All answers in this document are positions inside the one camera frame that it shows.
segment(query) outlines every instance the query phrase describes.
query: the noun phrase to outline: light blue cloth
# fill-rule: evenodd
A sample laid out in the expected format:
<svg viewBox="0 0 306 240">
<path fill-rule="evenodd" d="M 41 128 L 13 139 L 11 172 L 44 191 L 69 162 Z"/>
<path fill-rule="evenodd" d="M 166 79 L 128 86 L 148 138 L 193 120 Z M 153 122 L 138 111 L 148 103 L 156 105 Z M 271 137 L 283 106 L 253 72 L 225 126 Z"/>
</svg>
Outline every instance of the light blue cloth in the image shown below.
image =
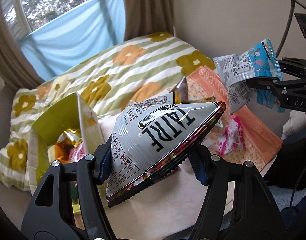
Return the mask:
<svg viewBox="0 0 306 240">
<path fill-rule="evenodd" d="M 124 40 L 123 0 L 89 0 L 18 40 L 45 81 Z"/>
</svg>

